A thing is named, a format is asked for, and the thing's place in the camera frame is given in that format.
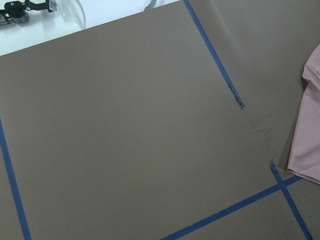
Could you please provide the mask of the pink Snoopy t-shirt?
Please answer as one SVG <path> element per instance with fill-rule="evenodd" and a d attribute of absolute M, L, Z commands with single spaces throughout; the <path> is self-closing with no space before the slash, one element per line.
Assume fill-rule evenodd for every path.
<path fill-rule="evenodd" d="M 320 183 L 320 47 L 308 58 L 302 73 L 304 90 L 287 170 L 313 183 Z"/>

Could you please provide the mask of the clear plastic sheet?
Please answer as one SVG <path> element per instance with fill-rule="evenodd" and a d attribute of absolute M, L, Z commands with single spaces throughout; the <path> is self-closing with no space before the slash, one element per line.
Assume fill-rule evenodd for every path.
<path fill-rule="evenodd" d="M 86 28 L 86 16 L 79 0 L 50 0 L 49 10 L 71 21 L 81 30 Z"/>

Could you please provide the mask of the black selfie stick tripod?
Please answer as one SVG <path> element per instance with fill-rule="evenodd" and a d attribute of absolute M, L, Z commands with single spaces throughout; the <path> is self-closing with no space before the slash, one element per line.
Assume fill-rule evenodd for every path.
<path fill-rule="evenodd" d="M 57 3 L 55 0 L 45 0 L 41 3 L 34 3 L 30 0 L 6 2 L 3 9 L 0 10 L 0 26 L 25 24 L 29 21 L 28 12 L 30 11 L 56 12 Z"/>

